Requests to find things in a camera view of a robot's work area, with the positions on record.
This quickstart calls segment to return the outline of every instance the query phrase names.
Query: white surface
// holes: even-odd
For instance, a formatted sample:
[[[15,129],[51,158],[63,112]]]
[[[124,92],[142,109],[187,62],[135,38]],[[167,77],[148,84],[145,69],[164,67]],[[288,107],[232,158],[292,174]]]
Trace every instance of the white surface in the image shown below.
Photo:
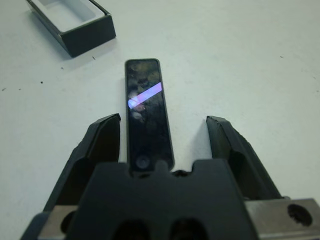
[[[252,144],[281,194],[320,202],[318,0],[98,2],[117,39],[75,59],[25,2],[1,2],[1,239],[18,239],[43,209],[95,120],[120,113],[125,161],[132,58],[160,60],[176,169],[210,158],[205,118],[219,116]]]
[[[89,0],[33,0],[33,2],[63,33],[105,16]]]

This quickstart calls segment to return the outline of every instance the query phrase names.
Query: black box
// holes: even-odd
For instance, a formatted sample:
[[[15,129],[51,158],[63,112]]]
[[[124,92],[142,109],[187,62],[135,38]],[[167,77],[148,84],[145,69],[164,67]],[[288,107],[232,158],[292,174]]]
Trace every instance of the black box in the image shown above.
[[[26,0],[71,57],[116,37],[111,14],[94,0]]]

